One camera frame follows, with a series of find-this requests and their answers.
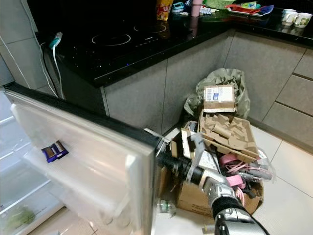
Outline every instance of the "refrigerator door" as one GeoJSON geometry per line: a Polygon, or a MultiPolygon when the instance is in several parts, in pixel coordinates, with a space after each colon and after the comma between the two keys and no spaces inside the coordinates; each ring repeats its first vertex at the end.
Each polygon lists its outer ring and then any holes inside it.
{"type": "Polygon", "coordinates": [[[6,86],[12,113],[34,148],[23,158],[54,182],[51,193],[111,235],[149,235],[160,139],[17,84],[6,86]],[[41,149],[69,152],[47,163],[41,149]]]}

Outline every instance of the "tiled floor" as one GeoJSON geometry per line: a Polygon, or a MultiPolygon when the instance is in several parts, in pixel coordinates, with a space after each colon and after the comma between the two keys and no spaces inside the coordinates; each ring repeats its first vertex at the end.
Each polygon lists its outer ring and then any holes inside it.
{"type": "MultiPolygon", "coordinates": [[[[276,181],[265,182],[264,203],[254,214],[271,235],[313,234],[313,155],[253,127],[258,146],[276,169],[276,181]]],[[[156,235],[202,235],[208,218],[178,210],[173,218],[157,217],[156,235]]],[[[31,235],[104,235],[67,209],[58,212],[31,235]]]]}

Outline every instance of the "plastic bag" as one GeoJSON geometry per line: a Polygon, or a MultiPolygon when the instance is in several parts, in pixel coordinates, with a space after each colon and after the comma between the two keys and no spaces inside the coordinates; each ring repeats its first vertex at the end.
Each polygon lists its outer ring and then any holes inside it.
{"type": "Polygon", "coordinates": [[[237,111],[235,116],[246,119],[250,111],[250,99],[245,85],[245,74],[236,69],[218,69],[211,72],[205,79],[200,81],[196,87],[196,94],[191,94],[184,105],[187,113],[198,118],[199,107],[203,105],[204,87],[214,85],[233,85],[235,91],[235,102],[237,111]]]}

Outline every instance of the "white cup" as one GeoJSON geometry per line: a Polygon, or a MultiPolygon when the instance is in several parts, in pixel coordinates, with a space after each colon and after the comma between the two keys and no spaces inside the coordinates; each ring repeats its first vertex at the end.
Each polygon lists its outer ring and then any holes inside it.
{"type": "Polygon", "coordinates": [[[294,19],[298,16],[297,12],[294,11],[286,11],[283,19],[282,19],[282,24],[286,26],[290,26],[293,24],[294,19]]]}
{"type": "Polygon", "coordinates": [[[301,12],[294,18],[294,26],[298,28],[305,28],[308,25],[312,14],[301,12]]]}
{"type": "Polygon", "coordinates": [[[283,10],[283,15],[282,15],[282,18],[285,16],[285,13],[287,12],[287,11],[292,11],[292,12],[297,12],[296,10],[293,10],[293,9],[284,9],[283,10]]]}

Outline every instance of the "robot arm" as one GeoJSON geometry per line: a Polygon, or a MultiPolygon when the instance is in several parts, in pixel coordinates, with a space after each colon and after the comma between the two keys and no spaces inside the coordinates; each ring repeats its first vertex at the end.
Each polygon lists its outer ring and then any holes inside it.
{"type": "MultiPolygon", "coordinates": [[[[177,159],[165,153],[158,156],[158,164],[186,180],[192,163],[188,158],[177,159]]],[[[269,235],[266,229],[244,209],[223,175],[196,167],[193,169],[190,182],[198,185],[208,195],[215,220],[215,235],[269,235]]]]}

